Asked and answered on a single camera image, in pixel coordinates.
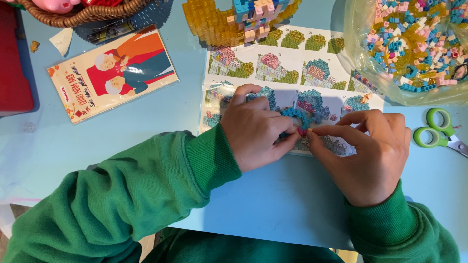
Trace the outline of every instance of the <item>green scissors handle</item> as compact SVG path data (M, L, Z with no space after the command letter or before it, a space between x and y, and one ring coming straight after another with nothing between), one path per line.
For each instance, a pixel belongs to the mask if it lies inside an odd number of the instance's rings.
M438 126L434 120L434 116L437 112L442 114L442 117L444 118L444 123L441 126ZM452 127L452 117L450 116L450 113L443 108L432 108L427 112L426 120L429 127L416 129L413 134L414 142L424 148L433 148L436 146L447 147L448 140L442 138L439 131L443 132L447 137L451 137L456 133L455 129ZM421 133L424 131L431 133L432 141L430 143L422 142Z

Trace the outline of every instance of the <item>green sleeve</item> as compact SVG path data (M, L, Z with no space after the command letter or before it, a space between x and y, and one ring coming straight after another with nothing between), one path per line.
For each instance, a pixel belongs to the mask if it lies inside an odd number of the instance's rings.
M459 263L452 235L422 204L406 202L402 182L384 203L354 207L349 229L354 248L372 263Z
M138 262L141 238L208 204L241 172L220 125L193 139L154 136L65 176L18 218L3 263Z

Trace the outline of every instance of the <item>red box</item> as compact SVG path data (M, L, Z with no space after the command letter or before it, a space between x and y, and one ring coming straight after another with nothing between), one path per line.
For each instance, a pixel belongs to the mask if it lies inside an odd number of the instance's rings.
M16 45L13 7L0 2L0 116L30 111L34 107L29 82L24 78Z

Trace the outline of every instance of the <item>scissors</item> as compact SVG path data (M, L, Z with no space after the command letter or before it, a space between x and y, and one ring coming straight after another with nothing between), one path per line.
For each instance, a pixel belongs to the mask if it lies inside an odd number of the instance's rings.
M434 116L437 112L442 114L444 118L442 126L438 126L434 121ZM433 148L436 146L449 147L468 158L468 146L455 136L455 129L452 127L452 116L450 116L447 110L443 108L432 108L427 112L426 120L429 127L421 127L414 131L413 138L417 145L424 148ZM421 140L421 133L424 131L431 133L432 142L424 143ZM442 138L439 131L443 132L448 138Z

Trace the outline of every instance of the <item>ribbed cuff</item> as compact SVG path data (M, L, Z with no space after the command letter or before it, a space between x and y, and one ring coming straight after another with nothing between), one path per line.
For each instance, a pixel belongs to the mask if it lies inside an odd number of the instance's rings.
M205 194L242 175L220 124L194 139L186 137L185 152Z
M351 215L351 234L374 245L402 243L418 228L417 215L403 195L401 179L393 194L380 205L355 207L346 200L345 206Z

